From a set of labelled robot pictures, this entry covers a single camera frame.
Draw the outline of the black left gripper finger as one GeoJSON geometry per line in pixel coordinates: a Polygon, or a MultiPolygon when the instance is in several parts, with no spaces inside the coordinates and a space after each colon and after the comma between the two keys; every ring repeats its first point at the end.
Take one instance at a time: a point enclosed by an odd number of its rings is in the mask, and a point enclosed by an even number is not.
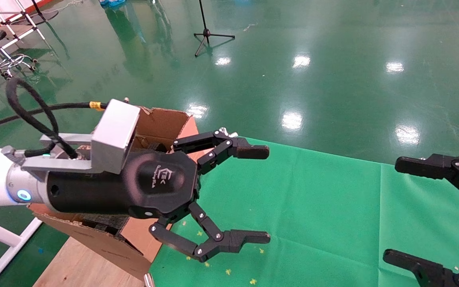
{"type": "Polygon", "coordinates": [[[230,157],[266,159],[270,154],[267,145],[251,145],[246,138],[232,138],[220,130],[177,138],[173,142],[173,150],[185,154],[208,151],[196,160],[198,173],[202,175],[209,173],[230,157]]]}
{"type": "Polygon", "coordinates": [[[189,205],[188,211],[197,224],[208,235],[208,239],[204,243],[198,245],[168,230],[167,225],[171,220],[163,216],[149,228],[153,238],[201,263],[208,261],[219,253],[239,253],[246,243],[270,243],[270,234],[267,232],[251,230],[221,231],[213,220],[206,215],[205,211],[195,202],[189,205]]]}

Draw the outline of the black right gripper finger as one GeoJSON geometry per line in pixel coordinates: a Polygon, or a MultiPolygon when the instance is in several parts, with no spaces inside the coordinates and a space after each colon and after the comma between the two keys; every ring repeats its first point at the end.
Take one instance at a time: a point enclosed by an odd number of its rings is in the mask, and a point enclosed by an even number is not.
{"type": "Polygon", "coordinates": [[[383,260],[412,272],[421,287],[459,287],[459,273],[454,273],[439,263],[394,249],[386,249],[383,260]]]}
{"type": "Polygon", "coordinates": [[[430,179],[445,179],[459,190],[459,156],[432,154],[428,158],[399,157],[395,170],[430,179]]]}

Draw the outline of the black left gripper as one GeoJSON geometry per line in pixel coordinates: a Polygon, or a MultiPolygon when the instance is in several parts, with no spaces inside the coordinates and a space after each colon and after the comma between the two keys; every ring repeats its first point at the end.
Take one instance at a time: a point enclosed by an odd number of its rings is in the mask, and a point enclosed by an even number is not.
{"type": "Polygon", "coordinates": [[[131,152],[120,174],[51,171],[49,205],[68,214],[180,220],[199,198],[197,164],[186,154],[131,152]]]}

